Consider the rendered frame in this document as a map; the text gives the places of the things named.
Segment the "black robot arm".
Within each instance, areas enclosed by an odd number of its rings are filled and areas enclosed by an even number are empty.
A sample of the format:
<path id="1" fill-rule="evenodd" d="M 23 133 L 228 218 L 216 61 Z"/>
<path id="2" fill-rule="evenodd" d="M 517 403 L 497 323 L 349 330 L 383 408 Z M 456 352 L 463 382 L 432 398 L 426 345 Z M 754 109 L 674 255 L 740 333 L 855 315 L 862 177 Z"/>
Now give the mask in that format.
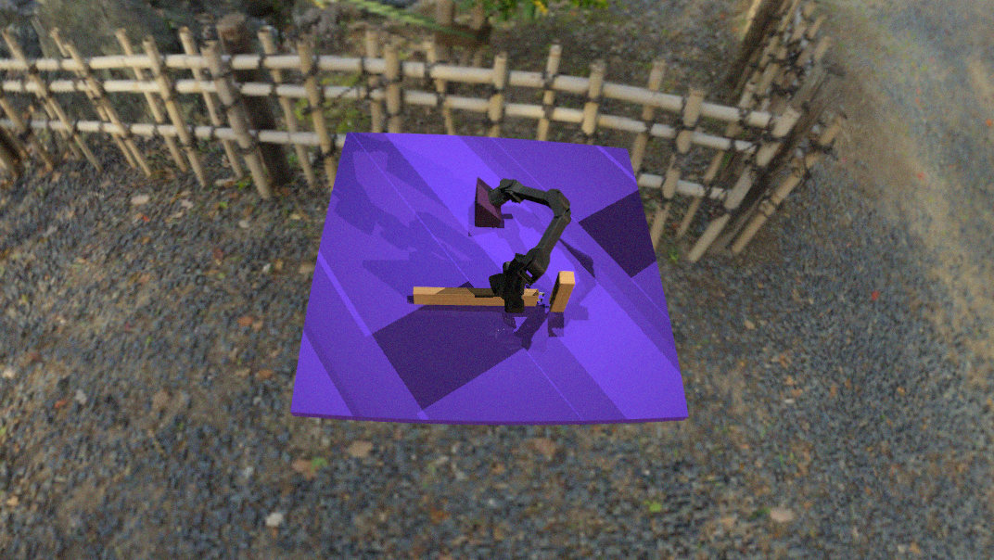
<path id="1" fill-rule="evenodd" d="M 554 214 L 538 245 L 531 248 L 526 255 L 516 252 L 509 264 L 507 277 L 506 270 L 504 274 L 489 277 L 492 293 L 496 293 L 497 296 L 503 293 L 506 300 L 519 301 L 524 295 L 525 284 L 532 286 L 546 274 L 551 261 L 551 252 L 558 242 L 558 237 L 571 222 L 571 202 L 558 189 L 544 191 L 525 186 L 515 179 L 502 179 L 499 186 L 492 190 L 488 189 L 488 196 L 490 204 L 498 209 L 509 200 L 519 204 L 529 200 L 546 205 Z M 526 273 L 527 270 L 532 277 Z"/>

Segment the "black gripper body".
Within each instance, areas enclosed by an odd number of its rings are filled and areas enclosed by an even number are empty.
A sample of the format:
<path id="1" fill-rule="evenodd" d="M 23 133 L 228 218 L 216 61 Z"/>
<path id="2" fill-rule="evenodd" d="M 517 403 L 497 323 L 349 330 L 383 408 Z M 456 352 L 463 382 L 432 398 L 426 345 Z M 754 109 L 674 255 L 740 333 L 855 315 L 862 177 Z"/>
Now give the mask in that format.
<path id="1" fill-rule="evenodd" d="M 503 273 L 506 270 L 506 277 L 507 277 L 507 272 L 508 272 L 509 264 L 510 264 L 510 261 L 506 261 L 503 264 Z M 523 313 L 524 310 L 525 310 L 524 300 L 522 299 L 522 297 L 521 297 L 521 299 L 519 301 L 508 301 L 508 300 L 505 300 L 504 301 L 504 310 L 505 310 L 506 313 Z"/>

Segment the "wooden post with slot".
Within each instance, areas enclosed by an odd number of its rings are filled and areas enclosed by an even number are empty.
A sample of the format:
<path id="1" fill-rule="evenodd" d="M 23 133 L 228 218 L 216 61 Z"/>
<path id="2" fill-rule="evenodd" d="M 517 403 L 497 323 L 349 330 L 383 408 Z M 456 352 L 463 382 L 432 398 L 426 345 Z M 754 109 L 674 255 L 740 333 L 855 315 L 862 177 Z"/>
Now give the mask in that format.
<path id="1" fill-rule="evenodd" d="M 549 304 L 551 304 L 550 312 L 564 312 L 574 285 L 574 273 L 558 271 L 558 276 L 551 297 L 549 298 Z"/>

